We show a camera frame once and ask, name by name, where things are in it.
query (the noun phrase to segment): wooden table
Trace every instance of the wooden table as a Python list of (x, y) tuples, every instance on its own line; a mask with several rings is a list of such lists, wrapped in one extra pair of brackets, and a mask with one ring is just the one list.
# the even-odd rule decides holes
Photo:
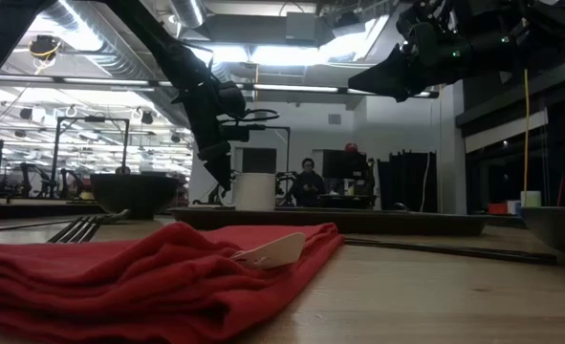
[[(171, 221), (157, 220), (104, 226), (96, 238), (137, 239)], [(62, 227), (0, 232), (0, 243), (43, 242)], [(386, 238), (551, 252), (513, 228), (488, 227), (481, 237)], [(233, 342), (565, 343), (565, 265), (342, 247), (286, 310)], [(32, 342), (0, 335), (2, 343)]]

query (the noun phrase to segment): gray bowl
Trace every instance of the gray bowl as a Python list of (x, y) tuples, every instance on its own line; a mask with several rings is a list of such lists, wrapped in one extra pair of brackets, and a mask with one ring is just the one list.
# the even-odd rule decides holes
[(539, 240), (565, 253), (565, 207), (523, 207), (521, 214)]
[(178, 180), (143, 175), (91, 175), (93, 196), (105, 211), (130, 209), (133, 219), (152, 219), (176, 196)]

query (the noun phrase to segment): red towel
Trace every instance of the red towel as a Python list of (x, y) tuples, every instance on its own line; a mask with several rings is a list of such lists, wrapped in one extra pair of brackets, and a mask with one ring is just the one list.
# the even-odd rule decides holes
[[(245, 269), (229, 257), (292, 233), (299, 261)], [(51, 343), (208, 343), (280, 312), (341, 246), (335, 225), (173, 224), (139, 241), (0, 245), (0, 331)]]

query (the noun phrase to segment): white mug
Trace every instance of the white mug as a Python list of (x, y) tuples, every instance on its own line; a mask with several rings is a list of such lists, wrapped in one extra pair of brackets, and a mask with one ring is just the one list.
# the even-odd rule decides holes
[(275, 210), (275, 175), (268, 173), (242, 173), (233, 188), (235, 210)]

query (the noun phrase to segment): dark tray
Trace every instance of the dark tray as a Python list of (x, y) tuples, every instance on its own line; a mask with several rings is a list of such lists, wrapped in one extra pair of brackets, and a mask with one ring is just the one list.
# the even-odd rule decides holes
[(539, 240), (565, 253), (565, 207), (523, 207), (521, 214)]
[(275, 211), (235, 211), (229, 208), (172, 208), (176, 221), (212, 230), (237, 225), (312, 226), (335, 223), (350, 234), (480, 235), (482, 217), (424, 214), (407, 211), (281, 208)]

